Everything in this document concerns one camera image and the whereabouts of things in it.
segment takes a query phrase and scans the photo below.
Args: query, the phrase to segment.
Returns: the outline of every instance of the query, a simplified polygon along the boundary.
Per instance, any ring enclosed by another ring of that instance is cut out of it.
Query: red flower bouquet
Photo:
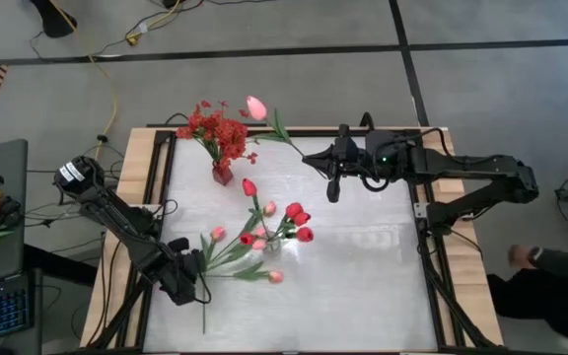
[[[244,156],[247,128],[240,122],[226,118],[222,108],[227,103],[219,102],[221,109],[207,112],[212,105],[202,101],[187,120],[187,126],[177,130],[177,137],[195,139],[212,157],[212,176],[214,180],[226,185],[233,177],[230,166],[232,160],[243,157],[255,164],[256,153]]]

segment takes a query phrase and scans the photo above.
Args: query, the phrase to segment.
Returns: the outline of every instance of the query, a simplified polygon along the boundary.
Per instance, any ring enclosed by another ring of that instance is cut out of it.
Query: pink tulip
[[[264,208],[262,209],[262,213],[266,217],[271,217],[272,215],[275,214],[275,209],[276,209],[275,202],[270,201],[269,203],[266,204],[266,206],[264,206]]]
[[[269,271],[268,272],[268,281],[270,283],[280,283],[284,280],[284,274],[279,271]]]
[[[266,248],[266,241],[264,239],[258,239],[253,242],[253,250],[264,250]]]
[[[225,228],[223,227],[216,227],[209,234],[209,236],[212,237],[212,239],[216,242],[222,241],[225,238],[225,235]]]
[[[247,97],[248,112],[255,120],[264,120],[266,118],[266,106],[258,99]]]
[[[266,235],[266,230],[264,230],[264,227],[258,227],[258,228],[255,230],[255,234],[256,234],[258,237],[262,237],[262,236]]]

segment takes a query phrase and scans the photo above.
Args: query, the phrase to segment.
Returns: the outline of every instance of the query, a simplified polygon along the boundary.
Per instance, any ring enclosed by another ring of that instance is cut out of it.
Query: glass surface
[[[364,147],[363,138],[355,139]],[[333,138],[296,138],[306,154],[324,150]],[[146,351],[353,351],[435,348],[431,312],[416,252],[416,235],[406,183],[370,192],[357,178],[341,181],[338,203],[325,196],[327,181],[276,142],[248,144],[257,163],[232,164],[234,179],[222,186],[211,175],[211,159],[195,141],[179,140],[168,198],[178,210],[165,217],[162,239],[188,237],[200,249],[217,226],[232,240],[249,217],[251,199],[241,181],[250,178],[262,205],[272,200],[276,228],[286,206],[300,202],[313,217],[311,243],[286,241],[281,251],[251,251],[237,265],[212,273],[229,274],[257,260],[281,270],[284,281],[248,282],[206,277],[211,304],[177,307],[153,292]],[[205,298],[200,282],[199,298]]]

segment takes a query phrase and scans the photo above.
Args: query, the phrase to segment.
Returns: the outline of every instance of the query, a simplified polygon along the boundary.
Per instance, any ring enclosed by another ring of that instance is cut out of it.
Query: red tulip
[[[295,218],[298,214],[304,212],[304,208],[298,202],[293,202],[286,207],[286,216],[288,218]]]
[[[257,194],[255,184],[253,184],[253,182],[251,182],[248,178],[243,178],[243,190],[245,191],[246,196],[255,196]]]
[[[310,220],[311,215],[306,212],[298,213],[297,216],[293,217],[293,223],[295,223],[297,227],[304,226]]]
[[[251,233],[244,233],[241,235],[241,244],[250,246],[255,241],[255,237]]]
[[[297,231],[297,240],[300,242],[312,242],[314,237],[313,230],[308,227],[300,228],[299,231]]]

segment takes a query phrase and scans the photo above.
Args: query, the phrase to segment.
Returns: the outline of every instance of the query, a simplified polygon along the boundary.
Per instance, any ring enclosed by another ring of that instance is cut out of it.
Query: black pants
[[[568,337],[568,280],[542,270],[523,269],[510,280],[488,275],[498,315],[519,320],[546,320]]]

